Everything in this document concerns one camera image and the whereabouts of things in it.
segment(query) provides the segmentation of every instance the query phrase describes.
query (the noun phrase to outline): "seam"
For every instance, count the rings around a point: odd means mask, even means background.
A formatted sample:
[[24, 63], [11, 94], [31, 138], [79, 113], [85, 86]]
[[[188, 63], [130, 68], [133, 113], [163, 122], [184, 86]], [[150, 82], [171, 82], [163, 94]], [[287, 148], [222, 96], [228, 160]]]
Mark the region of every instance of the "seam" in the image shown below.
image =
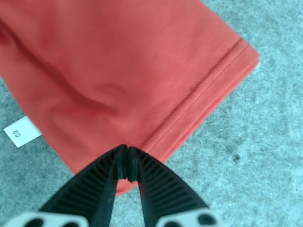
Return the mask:
[[[239, 41], [227, 52], [227, 53], [230, 53], [230, 51], [239, 43]], [[238, 56], [243, 52], [243, 51], [245, 51], [247, 48], [249, 47], [249, 44], [247, 44], [247, 46], [246, 47], [244, 47], [243, 48], [243, 50], [240, 52], [240, 53], [238, 53], [235, 57], [234, 57], [234, 59], [218, 74], [218, 76], [216, 76], [216, 78], [208, 85], [208, 87], [199, 95], [199, 97], [197, 97], [197, 99], [178, 117], [178, 119], [176, 119], [176, 121], [173, 123], [173, 125], [172, 126], [170, 126], [170, 128], [169, 129], [167, 129], [166, 130], [166, 132], [165, 133], [163, 133], [163, 135], [157, 140], [157, 142], [155, 142], [155, 144], [149, 149], [149, 151], [151, 151], [162, 139], [163, 139], [163, 137], [178, 123], [178, 121], [184, 116], [184, 114], [200, 99], [200, 97], [209, 89], [209, 87], [225, 72], [225, 70], [238, 58]], [[196, 85], [196, 87], [198, 87], [200, 84], [202, 83], [202, 81], [199, 81], [198, 83], [197, 83], [197, 85]], [[177, 108], [175, 108], [174, 110], [173, 110], [173, 112], [169, 115], [169, 117], [171, 117], [171, 115], [175, 112], [177, 110]]]
[[141, 147], [145, 146], [147, 142], [162, 128], [162, 126], [167, 122], [167, 120], [183, 105], [183, 103], [199, 88], [199, 86], [203, 83], [205, 78], [209, 76], [213, 70], [223, 61], [223, 59], [237, 46], [237, 44], [242, 40], [240, 38], [223, 56], [219, 61], [213, 65], [213, 67], [203, 76], [194, 86], [194, 88], [184, 97], [184, 99], [169, 113], [169, 115], [161, 122], [158, 127], [151, 133], [150, 136], [146, 138]]

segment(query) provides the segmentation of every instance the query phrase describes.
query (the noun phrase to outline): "size label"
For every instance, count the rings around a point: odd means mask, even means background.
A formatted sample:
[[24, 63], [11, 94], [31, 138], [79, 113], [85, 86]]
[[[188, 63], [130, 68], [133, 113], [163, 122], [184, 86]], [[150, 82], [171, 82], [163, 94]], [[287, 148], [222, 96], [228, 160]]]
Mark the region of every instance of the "size label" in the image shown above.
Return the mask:
[[4, 129], [17, 148], [42, 135], [40, 130], [25, 116]]

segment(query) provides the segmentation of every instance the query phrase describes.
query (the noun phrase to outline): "gray carpet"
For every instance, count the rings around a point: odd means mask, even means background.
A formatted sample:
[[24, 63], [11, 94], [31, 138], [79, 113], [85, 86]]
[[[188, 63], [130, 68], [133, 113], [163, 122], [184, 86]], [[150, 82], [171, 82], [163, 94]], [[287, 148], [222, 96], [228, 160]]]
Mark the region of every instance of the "gray carpet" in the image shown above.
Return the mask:
[[[302, 227], [302, 1], [204, 2], [260, 52], [261, 64], [167, 165], [229, 226]], [[0, 79], [0, 129], [22, 116]], [[37, 210], [71, 177], [42, 138], [15, 148], [1, 130], [0, 226]], [[111, 226], [143, 226], [138, 189], [116, 199]]]

